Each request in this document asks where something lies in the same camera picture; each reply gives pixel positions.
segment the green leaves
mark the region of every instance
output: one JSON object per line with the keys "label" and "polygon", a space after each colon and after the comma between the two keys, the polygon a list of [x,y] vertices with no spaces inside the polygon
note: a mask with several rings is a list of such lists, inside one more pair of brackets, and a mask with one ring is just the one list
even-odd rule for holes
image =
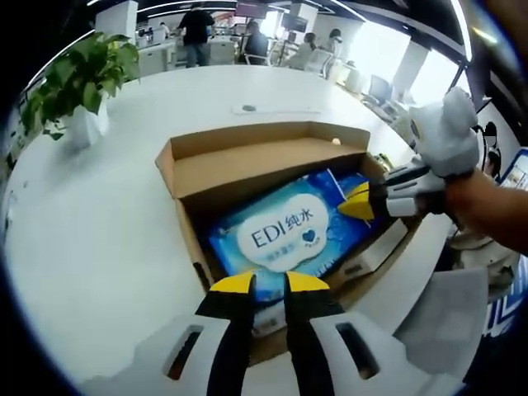
{"label": "green leaves", "polygon": [[78,106],[97,114],[102,93],[114,97],[123,84],[139,77],[139,53],[125,35],[106,38],[95,33],[79,41],[45,71],[45,82],[31,95],[22,110],[26,132],[59,139],[62,134],[46,129],[50,122],[71,116]]}
{"label": "green leaves", "polygon": [[99,112],[101,100],[102,95],[97,90],[96,84],[93,82],[87,83],[84,87],[84,92],[82,93],[82,105],[86,107],[86,110],[93,114],[97,114]]}

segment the box flap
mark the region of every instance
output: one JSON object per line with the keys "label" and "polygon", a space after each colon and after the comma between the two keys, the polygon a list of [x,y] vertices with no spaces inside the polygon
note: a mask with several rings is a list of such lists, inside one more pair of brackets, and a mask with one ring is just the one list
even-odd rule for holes
{"label": "box flap", "polygon": [[241,125],[172,138],[156,165],[172,197],[182,198],[247,177],[363,153],[369,137],[365,130],[316,122]]}

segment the blue package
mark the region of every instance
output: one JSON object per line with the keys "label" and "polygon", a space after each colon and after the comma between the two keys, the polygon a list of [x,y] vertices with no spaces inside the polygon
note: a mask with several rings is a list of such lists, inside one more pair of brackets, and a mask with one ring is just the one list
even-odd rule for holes
{"label": "blue package", "polygon": [[337,211],[344,200],[329,170],[309,174],[226,216],[209,240],[229,276],[255,271],[257,302],[271,303],[284,295],[284,272],[323,276],[371,234],[371,224]]}

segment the computer monitor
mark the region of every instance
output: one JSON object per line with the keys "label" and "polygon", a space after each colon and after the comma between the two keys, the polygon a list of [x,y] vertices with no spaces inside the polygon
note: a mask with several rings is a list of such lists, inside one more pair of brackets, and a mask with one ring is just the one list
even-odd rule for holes
{"label": "computer monitor", "polygon": [[267,5],[259,2],[237,2],[234,15],[237,17],[266,19]]}
{"label": "computer monitor", "polygon": [[301,33],[306,32],[306,25],[308,20],[301,18],[300,16],[284,14],[282,16],[282,27],[287,31],[300,31]]}

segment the open cardboard box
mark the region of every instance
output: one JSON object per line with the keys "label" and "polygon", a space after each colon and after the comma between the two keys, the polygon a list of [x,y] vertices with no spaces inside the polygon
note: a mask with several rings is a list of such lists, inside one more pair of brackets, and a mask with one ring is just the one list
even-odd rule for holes
{"label": "open cardboard box", "polygon": [[[170,139],[156,164],[175,200],[182,235],[205,291],[226,276],[205,237],[218,218],[309,172],[330,168],[337,176],[360,172],[369,178],[381,177],[383,168],[366,152],[369,137],[365,130],[340,125],[283,122],[241,125]],[[346,271],[325,276],[344,308],[354,304],[387,271],[416,226],[410,227],[379,269],[367,268],[377,271],[354,280],[356,276]],[[341,267],[354,264],[373,239],[355,249]],[[252,363],[271,359],[286,351],[285,329],[254,338],[253,344]]]}

